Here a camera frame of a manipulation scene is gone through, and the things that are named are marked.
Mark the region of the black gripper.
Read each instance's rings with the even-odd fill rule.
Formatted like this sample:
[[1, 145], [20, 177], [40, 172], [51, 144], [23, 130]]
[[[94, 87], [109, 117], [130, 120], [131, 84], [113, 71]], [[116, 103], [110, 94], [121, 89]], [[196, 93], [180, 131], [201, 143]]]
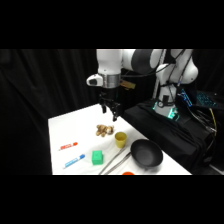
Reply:
[[118, 89], [102, 88], [99, 95], [99, 104], [102, 107], [103, 113], [106, 113], [109, 108], [113, 114], [113, 122], [117, 121], [117, 114], [119, 113], [120, 103], [118, 102]]

